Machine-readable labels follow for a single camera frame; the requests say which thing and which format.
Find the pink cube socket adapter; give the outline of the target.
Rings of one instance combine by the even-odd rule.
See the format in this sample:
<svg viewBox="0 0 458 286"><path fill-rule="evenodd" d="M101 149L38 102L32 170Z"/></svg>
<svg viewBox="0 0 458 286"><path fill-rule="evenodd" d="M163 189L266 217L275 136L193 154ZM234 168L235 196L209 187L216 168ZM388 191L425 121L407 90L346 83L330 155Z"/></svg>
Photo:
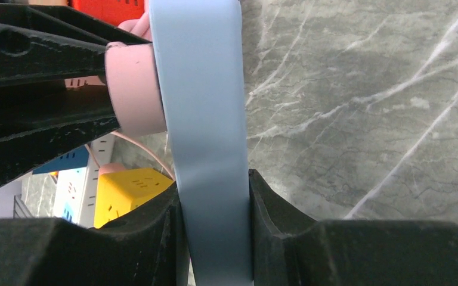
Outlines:
<svg viewBox="0 0 458 286"><path fill-rule="evenodd" d="M122 163L108 163L103 164L99 167L98 176L102 176L108 173L125 171L126 167Z"/></svg>

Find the yellow cube socket adapter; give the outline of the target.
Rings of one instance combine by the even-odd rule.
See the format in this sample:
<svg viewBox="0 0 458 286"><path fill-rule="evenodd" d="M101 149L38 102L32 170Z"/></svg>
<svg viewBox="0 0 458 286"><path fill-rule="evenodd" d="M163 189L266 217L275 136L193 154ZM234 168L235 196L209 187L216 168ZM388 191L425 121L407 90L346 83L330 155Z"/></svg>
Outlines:
<svg viewBox="0 0 458 286"><path fill-rule="evenodd" d="M100 228L152 198L173 184L173 180L152 168L122 170L100 175L94 212L94 227Z"/></svg>

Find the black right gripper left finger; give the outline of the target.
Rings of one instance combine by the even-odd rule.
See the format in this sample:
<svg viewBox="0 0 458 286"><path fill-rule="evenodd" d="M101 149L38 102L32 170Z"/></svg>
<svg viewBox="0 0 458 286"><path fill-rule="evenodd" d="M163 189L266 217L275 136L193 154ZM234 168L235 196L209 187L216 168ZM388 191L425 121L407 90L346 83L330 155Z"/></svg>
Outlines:
<svg viewBox="0 0 458 286"><path fill-rule="evenodd" d="M0 219L0 285L186 285L188 272L176 185L99 229Z"/></svg>

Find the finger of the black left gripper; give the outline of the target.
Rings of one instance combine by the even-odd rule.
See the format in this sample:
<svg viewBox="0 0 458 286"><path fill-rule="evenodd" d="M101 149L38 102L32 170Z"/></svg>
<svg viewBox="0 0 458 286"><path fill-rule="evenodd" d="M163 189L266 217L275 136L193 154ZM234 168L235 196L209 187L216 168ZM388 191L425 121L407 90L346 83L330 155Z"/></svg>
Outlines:
<svg viewBox="0 0 458 286"><path fill-rule="evenodd" d="M67 6L0 4L0 85L102 76L110 42L147 40Z"/></svg>
<svg viewBox="0 0 458 286"><path fill-rule="evenodd" d="M118 127L105 86L0 87L0 187Z"/></svg>

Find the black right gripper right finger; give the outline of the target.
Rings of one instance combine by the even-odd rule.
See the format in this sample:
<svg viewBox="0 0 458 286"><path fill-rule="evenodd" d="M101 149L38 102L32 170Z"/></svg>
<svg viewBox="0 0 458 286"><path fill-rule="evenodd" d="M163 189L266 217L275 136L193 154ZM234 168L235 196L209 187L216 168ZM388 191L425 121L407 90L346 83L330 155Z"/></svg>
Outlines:
<svg viewBox="0 0 458 286"><path fill-rule="evenodd" d="M255 285L458 285L458 225L320 220L249 171Z"/></svg>

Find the light blue power strip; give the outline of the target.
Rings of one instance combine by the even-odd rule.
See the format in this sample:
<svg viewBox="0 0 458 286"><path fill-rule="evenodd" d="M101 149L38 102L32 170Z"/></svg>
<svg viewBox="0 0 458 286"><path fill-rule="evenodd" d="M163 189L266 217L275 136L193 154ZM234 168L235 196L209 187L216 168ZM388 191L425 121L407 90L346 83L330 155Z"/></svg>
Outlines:
<svg viewBox="0 0 458 286"><path fill-rule="evenodd" d="M197 285L252 285L239 1L150 1L157 73Z"/></svg>

